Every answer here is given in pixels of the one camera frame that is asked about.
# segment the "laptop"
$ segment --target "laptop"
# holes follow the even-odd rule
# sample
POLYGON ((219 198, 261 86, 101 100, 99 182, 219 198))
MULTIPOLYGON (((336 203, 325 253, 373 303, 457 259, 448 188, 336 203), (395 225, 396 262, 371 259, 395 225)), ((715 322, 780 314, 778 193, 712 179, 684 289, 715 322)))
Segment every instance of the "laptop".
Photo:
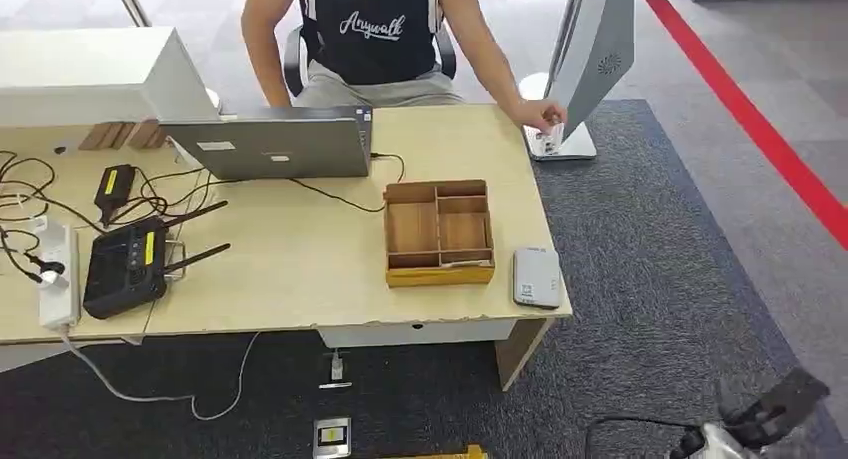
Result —
POLYGON ((370 107, 291 107, 162 128, 221 180, 365 177, 371 114, 370 107))

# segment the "gray shorts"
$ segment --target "gray shorts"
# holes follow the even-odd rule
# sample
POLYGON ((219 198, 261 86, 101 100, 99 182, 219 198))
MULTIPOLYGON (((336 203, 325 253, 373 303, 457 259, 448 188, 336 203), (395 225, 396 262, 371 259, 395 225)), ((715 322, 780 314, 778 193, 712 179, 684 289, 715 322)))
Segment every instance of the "gray shorts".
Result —
POLYGON ((437 106, 462 104, 448 76, 436 69, 411 81, 373 86, 351 86, 318 61, 309 65, 309 82, 297 96, 295 107, 334 106, 437 106))

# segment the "red floor stripe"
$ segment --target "red floor stripe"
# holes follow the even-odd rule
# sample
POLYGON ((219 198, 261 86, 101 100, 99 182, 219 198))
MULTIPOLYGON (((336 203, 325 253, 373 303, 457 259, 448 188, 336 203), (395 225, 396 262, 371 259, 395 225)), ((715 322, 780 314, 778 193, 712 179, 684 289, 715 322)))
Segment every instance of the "red floor stripe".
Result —
POLYGON ((646 0, 692 64, 822 225, 848 249, 848 209, 748 99, 668 0, 646 0))

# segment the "sticker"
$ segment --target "sticker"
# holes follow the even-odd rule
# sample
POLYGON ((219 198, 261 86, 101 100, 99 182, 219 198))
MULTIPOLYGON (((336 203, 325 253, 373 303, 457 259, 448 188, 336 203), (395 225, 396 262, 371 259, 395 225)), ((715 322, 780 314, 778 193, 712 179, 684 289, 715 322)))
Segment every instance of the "sticker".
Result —
POLYGON ((344 440, 344 428, 328 427, 321 429, 321 442, 339 442, 344 440))
POLYGON ((230 141, 198 142, 197 146, 204 151, 235 151, 236 146, 230 141))
POLYGON ((147 243, 144 245, 144 265, 153 264, 153 242, 156 239, 156 233, 150 231, 147 233, 147 243))
POLYGON ((115 179, 118 178, 118 170, 112 169, 109 171, 109 180, 106 181, 106 195, 112 194, 112 189, 115 188, 115 179))

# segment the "speaker grille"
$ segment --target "speaker grille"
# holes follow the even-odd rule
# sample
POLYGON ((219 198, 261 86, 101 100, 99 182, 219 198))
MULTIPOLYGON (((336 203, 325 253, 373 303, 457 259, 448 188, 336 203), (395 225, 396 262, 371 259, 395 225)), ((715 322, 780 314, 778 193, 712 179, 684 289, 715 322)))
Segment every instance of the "speaker grille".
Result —
POLYGON ((619 68, 621 68, 621 56, 613 52, 598 63, 598 74, 609 76, 618 72, 619 68))

